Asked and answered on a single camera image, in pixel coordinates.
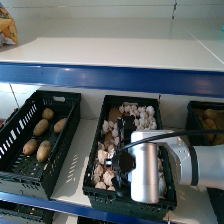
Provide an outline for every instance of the shelf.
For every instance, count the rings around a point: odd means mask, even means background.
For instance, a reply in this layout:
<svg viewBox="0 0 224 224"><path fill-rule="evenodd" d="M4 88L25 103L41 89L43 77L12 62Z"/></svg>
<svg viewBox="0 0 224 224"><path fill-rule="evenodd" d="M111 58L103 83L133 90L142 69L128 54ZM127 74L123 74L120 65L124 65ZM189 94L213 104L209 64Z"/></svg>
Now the shelf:
<svg viewBox="0 0 224 224"><path fill-rule="evenodd" d="M173 19L16 19L16 27L19 44L3 46L1 62L224 71Z"/></svg>
<svg viewBox="0 0 224 224"><path fill-rule="evenodd" d="M0 200L45 208L72 215L110 222L154 224L156 222L131 216L107 213L91 208L89 199L82 193L84 172L95 135L97 120L81 119L70 150L64 161L58 182L50 201L0 192ZM208 193L204 187L179 186L175 177L174 162L170 158L177 194L177 208L164 218L181 223L217 223Z"/></svg>
<svg viewBox="0 0 224 224"><path fill-rule="evenodd" d="M224 97L221 22L17 19L18 46L0 49L0 82Z"/></svg>

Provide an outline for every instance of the crate handle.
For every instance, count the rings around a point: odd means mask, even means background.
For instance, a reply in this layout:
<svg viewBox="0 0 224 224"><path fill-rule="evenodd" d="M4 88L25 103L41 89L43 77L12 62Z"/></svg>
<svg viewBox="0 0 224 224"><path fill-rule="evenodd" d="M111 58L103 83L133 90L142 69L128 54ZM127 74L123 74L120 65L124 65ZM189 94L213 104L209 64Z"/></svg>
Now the crate handle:
<svg viewBox="0 0 224 224"><path fill-rule="evenodd" d="M65 98L63 96L62 97L53 96L53 100L59 102L65 102Z"/></svg>

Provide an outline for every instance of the blue shelf edge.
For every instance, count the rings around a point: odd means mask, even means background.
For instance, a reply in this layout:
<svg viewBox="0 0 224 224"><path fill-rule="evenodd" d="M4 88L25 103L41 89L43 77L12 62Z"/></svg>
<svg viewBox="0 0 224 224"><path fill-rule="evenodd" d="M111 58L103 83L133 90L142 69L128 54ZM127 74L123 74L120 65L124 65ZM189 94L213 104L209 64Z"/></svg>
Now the blue shelf edge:
<svg viewBox="0 0 224 224"><path fill-rule="evenodd" d="M0 82L224 97L218 71L1 62Z"/></svg>
<svg viewBox="0 0 224 224"><path fill-rule="evenodd" d="M139 219L132 216L120 215L115 213L103 212L92 209L91 207L80 206L76 204L69 204L54 200L43 200L39 198L28 197L24 195L16 195L5 192L0 192L0 200L22 205L28 205L56 212L68 213L82 217L98 219L107 222L121 223L121 224L165 224L167 222L150 221L146 219Z"/></svg>

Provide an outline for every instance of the white shelf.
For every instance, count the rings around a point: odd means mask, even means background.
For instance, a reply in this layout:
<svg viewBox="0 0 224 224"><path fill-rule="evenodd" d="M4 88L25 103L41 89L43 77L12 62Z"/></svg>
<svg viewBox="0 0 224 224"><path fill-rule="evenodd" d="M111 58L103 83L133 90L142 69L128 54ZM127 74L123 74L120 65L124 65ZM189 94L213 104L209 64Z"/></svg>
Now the white shelf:
<svg viewBox="0 0 224 224"><path fill-rule="evenodd" d="M83 195L82 185L97 123L97 120L80 120L52 199L91 207L88 197ZM177 208L175 211L168 212L164 221L169 218L173 222L180 223L217 223L206 188L180 186L176 181L174 161L172 159L170 161L175 180Z"/></svg>
<svg viewBox="0 0 224 224"><path fill-rule="evenodd" d="M207 42L195 39L183 21L188 20L16 19L19 44L3 46L0 61L224 71L223 57L218 60L216 49L209 51ZM208 44L219 42L223 52L224 37L216 37Z"/></svg>

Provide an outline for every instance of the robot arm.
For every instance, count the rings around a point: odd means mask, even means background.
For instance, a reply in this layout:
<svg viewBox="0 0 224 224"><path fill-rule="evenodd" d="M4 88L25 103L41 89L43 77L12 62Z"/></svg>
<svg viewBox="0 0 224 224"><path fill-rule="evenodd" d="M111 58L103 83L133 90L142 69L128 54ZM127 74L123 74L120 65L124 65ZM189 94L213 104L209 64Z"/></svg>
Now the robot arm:
<svg viewBox="0 0 224 224"><path fill-rule="evenodd" d="M173 131L135 131L131 142L168 133ZM164 146L174 157L179 184L224 190L224 145L188 147L180 137L171 137L128 148L135 161L135 166L128 173L133 200L144 203L159 201L157 146ZM112 164L118 163L118 157L113 157Z"/></svg>

